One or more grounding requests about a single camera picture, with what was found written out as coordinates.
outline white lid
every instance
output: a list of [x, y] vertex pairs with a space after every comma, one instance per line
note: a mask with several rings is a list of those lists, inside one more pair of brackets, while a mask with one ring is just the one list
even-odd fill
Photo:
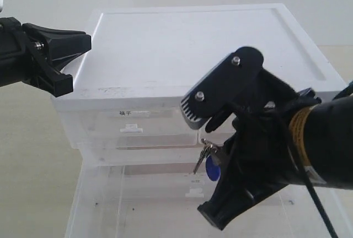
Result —
[[213, 66], [242, 46], [300, 90], [338, 91], [345, 83], [282, 4], [97, 11], [93, 48], [69, 64], [74, 92], [59, 111], [178, 106]]

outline yellow tape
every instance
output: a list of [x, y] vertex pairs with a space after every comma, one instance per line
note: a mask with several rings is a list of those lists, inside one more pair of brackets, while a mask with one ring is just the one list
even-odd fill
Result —
[[307, 118], [312, 111], [313, 107], [305, 107], [299, 110], [292, 118], [289, 124], [289, 130], [292, 133], [293, 141], [298, 148], [299, 155], [302, 159], [304, 166], [311, 166], [309, 158], [307, 156], [304, 144], [304, 127]]

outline key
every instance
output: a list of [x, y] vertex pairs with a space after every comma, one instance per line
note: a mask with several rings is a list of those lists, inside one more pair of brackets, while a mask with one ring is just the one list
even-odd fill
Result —
[[195, 165], [195, 168], [193, 170], [193, 173], [196, 174], [198, 169], [200, 168], [200, 165], [202, 164], [203, 160], [207, 158], [210, 155], [210, 147], [208, 145], [205, 145], [203, 150], [200, 153], [200, 157]]

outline stacked plastic drawers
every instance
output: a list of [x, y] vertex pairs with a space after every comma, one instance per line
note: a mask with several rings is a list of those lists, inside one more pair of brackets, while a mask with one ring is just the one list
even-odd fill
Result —
[[[212, 134], [193, 131], [179, 103], [222, 58], [253, 46], [297, 90], [311, 86], [325, 100], [345, 87], [282, 4], [101, 10], [87, 32], [92, 51], [64, 69], [74, 93], [53, 99], [83, 157], [66, 238], [329, 237], [300, 186], [223, 232], [196, 210], [215, 188], [204, 170], [190, 173], [200, 138], [222, 143], [233, 129], [229, 120]], [[352, 235], [335, 192], [318, 192], [340, 237]]]

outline plastic container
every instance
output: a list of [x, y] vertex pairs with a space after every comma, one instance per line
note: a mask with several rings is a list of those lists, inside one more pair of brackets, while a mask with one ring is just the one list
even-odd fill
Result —
[[[227, 54], [258, 48], [264, 67], [323, 100], [344, 81], [282, 4], [97, 11], [93, 49], [69, 64], [74, 92], [53, 99], [73, 148], [83, 157], [66, 238], [328, 237], [303, 187], [290, 186], [244, 213], [224, 232], [196, 208], [215, 183], [190, 172], [206, 137], [179, 111], [186, 92]], [[320, 190], [342, 237], [352, 235], [332, 190]]]

